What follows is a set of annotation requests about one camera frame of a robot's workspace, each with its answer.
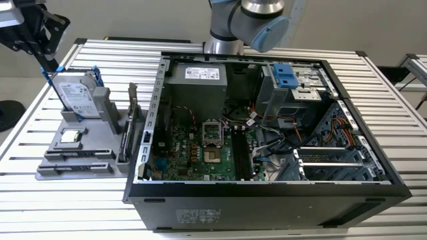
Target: black cable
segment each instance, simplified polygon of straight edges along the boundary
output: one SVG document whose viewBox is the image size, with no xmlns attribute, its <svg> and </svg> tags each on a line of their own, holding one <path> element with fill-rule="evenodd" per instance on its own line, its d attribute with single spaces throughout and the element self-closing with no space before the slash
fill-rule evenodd
<svg viewBox="0 0 427 240">
<path fill-rule="evenodd" d="M 421 109 L 423 103 L 425 103 L 425 101 L 422 100 L 422 101 L 419 102 L 419 104 L 417 105 L 415 110 Z"/>
<path fill-rule="evenodd" d="M 314 134 L 311 135 L 307 139 L 305 139 L 305 141 L 302 141 L 299 144 L 297 144 L 295 146 L 293 146 L 290 149 L 285 150 L 285 151 L 271 151 L 266 156 L 258 156 L 255 159 L 261 159 L 261 158 L 267 158 L 273 155 L 286 155 L 293 153 L 294 149 L 297 149 L 301 146 L 305 146 L 314 138 L 318 138 L 319 141 L 319 147 L 322 146 L 323 143 L 323 136 L 322 134 Z M 286 146 L 286 142 L 278 147 L 278 149 L 283 148 Z"/>
<path fill-rule="evenodd" d="M 403 87 L 401 87 L 399 92 L 402 91 L 402 89 L 405 89 L 407 87 L 407 85 L 414 82 L 414 80 L 417 79 L 417 77 L 414 77 L 405 85 Z"/>
</svg>

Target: green circuit board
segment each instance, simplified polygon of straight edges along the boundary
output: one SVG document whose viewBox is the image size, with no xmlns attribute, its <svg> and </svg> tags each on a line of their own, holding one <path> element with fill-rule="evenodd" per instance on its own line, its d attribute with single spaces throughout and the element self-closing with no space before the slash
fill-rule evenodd
<svg viewBox="0 0 427 240">
<path fill-rule="evenodd" d="M 257 141 L 255 132 L 246 133 L 249 143 Z M 189 127 L 174 127 L 171 142 L 171 157 L 167 159 L 167 171 L 162 173 L 163 180 L 171 181 L 235 181 L 235 160 L 231 132 L 223 131 L 223 145 L 218 148 L 221 161 L 205 161 L 205 146 L 202 145 L 202 130 L 197 132 Z M 254 180 L 265 180 L 263 170 Z"/>
</svg>

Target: white wall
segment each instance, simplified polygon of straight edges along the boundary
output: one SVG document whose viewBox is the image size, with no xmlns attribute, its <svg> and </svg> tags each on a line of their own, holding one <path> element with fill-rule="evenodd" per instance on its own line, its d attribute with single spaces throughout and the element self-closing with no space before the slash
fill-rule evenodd
<svg viewBox="0 0 427 240">
<path fill-rule="evenodd" d="M 207 1 L 48 0 L 48 10 L 71 20 L 57 59 L 63 59 L 77 38 L 206 41 Z M 426 9 L 427 0 L 307 0 L 291 47 L 363 50 L 378 64 L 394 65 L 405 53 L 427 53 Z M 39 63 L 26 53 L 0 46 L 0 76 L 38 77 Z"/>
<path fill-rule="evenodd" d="M 309 0 L 293 48 L 366 51 L 378 65 L 427 54 L 427 0 Z"/>
</svg>

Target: wire bundle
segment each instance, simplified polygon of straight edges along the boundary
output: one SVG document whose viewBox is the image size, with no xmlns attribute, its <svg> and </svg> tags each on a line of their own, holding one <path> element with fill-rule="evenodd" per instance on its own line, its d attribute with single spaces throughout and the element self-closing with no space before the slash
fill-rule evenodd
<svg viewBox="0 0 427 240">
<path fill-rule="evenodd" d="M 257 113 L 257 115 L 258 115 L 261 118 L 265 117 L 263 114 L 259 114 L 259 113 L 255 111 L 255 105 L 254 105 L 254 103 L 253 103 L 253 106 L 251 106 L 251 110 L 253 110 L 254 113 Z M 293 124 L 294 124 L 295 133 L 297 133 L 297 135 L 298 135 L 299 141 L 302 142 L 302 141 L 303 141 L 302 135 L 301 135 L 299 129 L 298 129 L 298 127 L 297 127 L 297 117 L 295 117 L 295 116 L 278 116 L 278 118 L 279 118 L 279 119 L 293 119 L 293 120 L 294 120 L 294 123 L 293 123 Z"/>
<path fill-rule="evenodd" d="M 327 135 L 327 137 L 326 137 L 326 140 L 323 141 L 323 144 L 326 144 L 326 143 L 331 140 L 331 138 L 333 138 L 333 136 L 334 136 L 334 131 L 335 131 L 334 124 L 335 124 L 335 122 L 338 122 L 341 125 L 345 125 L 345 124 L 347 125 L 347 124 L 349 124 L 349 122 L 347 122 L 347 120 L 346 120 L 345 118 L 341 118 L 341 117 L 333 118 L 333 121 L 331 121 L 331 131 L 329 132 L 329 135 Z M 351 134 L 350 131 L 349 131 L 349 128 L 343 128 L 343 129 L 342 129 L 342 132 L 343 132 L 343 134 L 345 134 L 345 136 L 346 136 L 346 138 L 347 138 L 349 144 L 350 144 L 351 146 L 355 146 L 355 145 L 357 145 L 357 142 L 355 142 L 355 139 L 354 139 L 354 137 L 353 137 L 353 134 Z"/>
<path fill-rule="evenodd" d="M 193 128 L 194 130 L 197 131 L 198 128 L 197 128 L 197 118 L 195 118 L 195 114 L 194 114 L 194 111 L 191 111 L 186 106 L 177 106 L 173 108 L 173 111 L 175 109 L 186 109 L 189 112 L 190 112 L 190 115 L 191 115 L 191 118 L 193 118 Z"/>
</svg>

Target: motherboard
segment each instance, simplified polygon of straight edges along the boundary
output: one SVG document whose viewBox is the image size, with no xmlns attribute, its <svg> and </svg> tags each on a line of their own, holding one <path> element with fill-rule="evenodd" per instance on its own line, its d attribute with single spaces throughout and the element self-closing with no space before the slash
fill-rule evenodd
<svg viewBox="0 0 427 240">
<path fill-rule="evenodd" d="M 175 126 L 170 157 L 155 158 L 154 179 L 171 181 L 237 181 L 234 131 L 221 127 L 219 131 L 209 125 L 206 128 Z M 258 145 L 255 131 L 246 129 L 247 155 L 246 165 L 250 166 L 251 179 L 263 181 L 263 169 L 255 173 L 250 159 L 253 148 Z M 218 145 L 207 144 L 206 139 L 217 140 Z"/>
</svg>

